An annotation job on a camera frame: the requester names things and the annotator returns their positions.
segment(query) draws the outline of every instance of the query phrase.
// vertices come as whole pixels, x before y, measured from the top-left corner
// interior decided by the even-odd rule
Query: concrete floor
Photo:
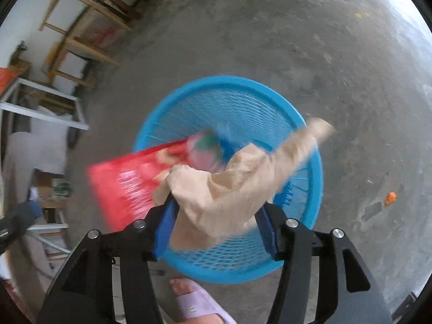
[[[390,309],[419,291],[432,270],[432,36],[411,2],[154,1],[113,47],[121,66],[94,70],[90,130],[69,160],[73,242],[92,228],[108,231],[86,167],[130,152],[147,114],[172,90],[231,74],[268,85],[304,117],[337,128],[320,150],[325,193],[315,229],[347,232]],[[399,198],[384,207],[392,190]],[[168,270],[154,284],[173,313],[174,271],[153,267]],[[239,323],[263,323],[278,277],[205,287]]]

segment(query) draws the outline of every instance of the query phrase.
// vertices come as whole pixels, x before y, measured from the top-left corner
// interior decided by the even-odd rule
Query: blue plastic basket
[[[199,79],[169,94],[138,133],[135,151],[215,128],[227,122],[245,141],[271,150],[305,121],[277,92],[249,79],[218,75]],[[289,217],[312,228],[321,204],[323,173],[318,150],[274,198]],[[173,252],[164,260],[186,276],[216,284],[238,284],[282,265],[264,249],[258,229],[205,251]]]

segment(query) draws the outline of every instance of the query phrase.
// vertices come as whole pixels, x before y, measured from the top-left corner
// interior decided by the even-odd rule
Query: beige cloth
[[[187,165],[174,166],[153,193],[155,204],[160,205],[172,191],[180,206],[171,248],[207,249],[254,227],[254,214],[332,132],[329,123],[315,118],[273,154],[247,145],[234,154],[224,172],[211,174]]]

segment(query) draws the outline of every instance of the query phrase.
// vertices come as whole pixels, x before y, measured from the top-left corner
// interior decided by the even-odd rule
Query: red package
[[[188,164],[187,139],[127,154],[88,168],[107,224],[123,230],[145,218],[154,206],[152,193],[174,164]]]

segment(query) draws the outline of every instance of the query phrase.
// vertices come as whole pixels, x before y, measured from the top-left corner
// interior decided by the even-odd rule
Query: purple sandal
[[[190,294],[176,298],[184,319],[197,318],[207,314],[217,314],[225,324],[237,324],[237,322],[217,303],[210,294],[195,281],[181,279],[189,282],[194,289]]]

